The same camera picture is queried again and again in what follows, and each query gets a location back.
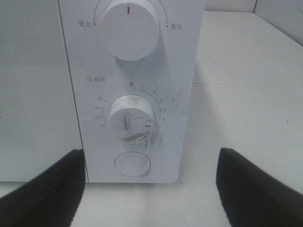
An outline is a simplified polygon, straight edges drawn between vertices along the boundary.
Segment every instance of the white knob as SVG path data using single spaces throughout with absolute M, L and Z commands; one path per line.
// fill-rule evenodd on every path
M 120 140 L 143 140 L 155 126 L 152 105 L 139 96 L 123 96 L 112 104 L 108 125 Z
M 134 61 L 149 55 L 159 39 L 159 20 L 147 0 L 113 0 L 100 23 L 100 40 L 115 57 Z

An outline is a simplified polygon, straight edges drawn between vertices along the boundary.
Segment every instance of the round button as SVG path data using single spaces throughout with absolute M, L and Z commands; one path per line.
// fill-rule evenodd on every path
M 116 170 L 126 176 L 141 176 L 149 171 L 149 158 L 137 152 L 126 152 L 115 159 Z

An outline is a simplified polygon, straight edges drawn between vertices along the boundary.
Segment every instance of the power knob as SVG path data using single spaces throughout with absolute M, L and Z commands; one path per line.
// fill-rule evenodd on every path
M 158 43 L 157 11 L 147 0 L 113 0 L 101 18 L 99 38 L 117 58 L 142 59 Z

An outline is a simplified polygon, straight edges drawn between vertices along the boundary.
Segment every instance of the timer knob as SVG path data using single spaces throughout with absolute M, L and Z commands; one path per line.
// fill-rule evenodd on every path
M 155 126 L 152 105 L 139 96 L 118 98 L 111 106 L 108 125 L 120 140 L 143 140 L 151 134 Z

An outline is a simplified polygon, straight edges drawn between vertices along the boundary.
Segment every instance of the scratch marks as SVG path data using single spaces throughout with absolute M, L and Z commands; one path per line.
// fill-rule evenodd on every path
M 137 138 L 140 138 L 140 137 L 143 137 L 143 139 L 145 139 L 146 137 L 149 136 L 151 132 L 150 131 L 145 131 L 145 132 L 140 132 L 140 133 L 137 133 L 135 135 L 132 135 L 132 136 L 126 136 L 125 138 L 123 138 L 124 141 L 126 142 L 130 142 L 130 141 L 133 141 Z

